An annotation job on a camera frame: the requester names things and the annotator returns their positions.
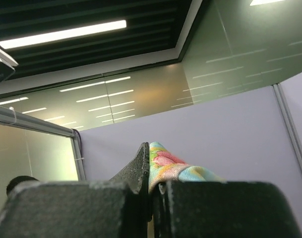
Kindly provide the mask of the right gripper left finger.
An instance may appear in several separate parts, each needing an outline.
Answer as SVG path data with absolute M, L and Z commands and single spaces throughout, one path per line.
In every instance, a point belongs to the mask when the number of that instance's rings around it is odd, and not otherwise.
M 145 238 L 149 144 L 107 181 L 24 182 L 0 212 L 0 238 Z

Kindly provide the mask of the pastel floral skirt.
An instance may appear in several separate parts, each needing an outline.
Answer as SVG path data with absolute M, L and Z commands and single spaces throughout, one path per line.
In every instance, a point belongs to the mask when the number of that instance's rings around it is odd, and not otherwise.
M 149 144 L 148 192 L 151 193 L 157 184 L 169 180 L 189 182 L 224 181 L 205 167 L 187 164 L 170 153 L 162 144 L 152 142 Z

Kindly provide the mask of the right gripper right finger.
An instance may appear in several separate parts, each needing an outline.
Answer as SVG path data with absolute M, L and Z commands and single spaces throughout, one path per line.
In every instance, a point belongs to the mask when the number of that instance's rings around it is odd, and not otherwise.
M 153 191 L 157 238 L 300 238 L 282 191 L 266 182 L 168 181 Z

